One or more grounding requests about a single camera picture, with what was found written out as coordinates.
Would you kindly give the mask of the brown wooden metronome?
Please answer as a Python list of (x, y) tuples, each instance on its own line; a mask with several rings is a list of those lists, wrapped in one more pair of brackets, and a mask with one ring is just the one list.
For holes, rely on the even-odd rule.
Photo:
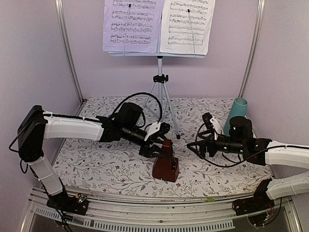
[(174, 157), (173, 142), (165, 139), (161, 148), (168, 156), (155, 159), (152, 177), (175, 183), (179, 175), (179, 160)]

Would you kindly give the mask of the white sheet music page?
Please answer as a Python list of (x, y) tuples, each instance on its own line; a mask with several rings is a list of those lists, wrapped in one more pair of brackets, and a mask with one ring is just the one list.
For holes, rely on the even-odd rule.
[(161, 53), (208, 53), (214, 0), (166, 0), (161, 19)]

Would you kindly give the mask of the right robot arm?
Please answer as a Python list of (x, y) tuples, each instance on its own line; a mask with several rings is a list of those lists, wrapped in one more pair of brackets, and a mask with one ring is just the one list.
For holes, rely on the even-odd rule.
[[(252, 122), (243, 116), (230, 119), (229, 135), (217, 134), (211, 115), (205, 114), (203, 121), (206, 131), (197, 133), (200, 140), (187, 144), (187, 148), (203, 160), (207, 154), (214, 157), (217, 152), (222, 152), (242, 155), (243, 162), (256, 165), (309, 168), (308, 146), (255, 138)], [(268, 200), (308, 193), (308, 191), (308, 172), (281, 179), (266, 179), (258, 185), (249, 204), (254, 211), (259, 211), (267, 205)]]

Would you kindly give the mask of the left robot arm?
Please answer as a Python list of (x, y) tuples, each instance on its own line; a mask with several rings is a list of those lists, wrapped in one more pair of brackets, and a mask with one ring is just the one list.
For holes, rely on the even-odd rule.
[(146, 158), (167, 158), (169, 153), (159, 147), (166, 141), (165, 134), (170, 126), (157, 121), (148, 131), (142, 130), (138, 120), (143, 117), (143, 109), (135, 103), (122, 103), (110, 116), (86, 118), (79, 116), (58, 115), (44, 111), (40, 105), (31, 108), (17, 130), (13, 143), (18, 143), (15, 150), (22, 161), (27, 163), (47, 193), (53, 196), (53, 202), (62, 210), (72, 205), (70, 196), (54, 172), (50, 162), (44, 157), (44, 140), (55, 138), (87, 139), (108, 143), (125, 139), (140, 146), (139, 155)]

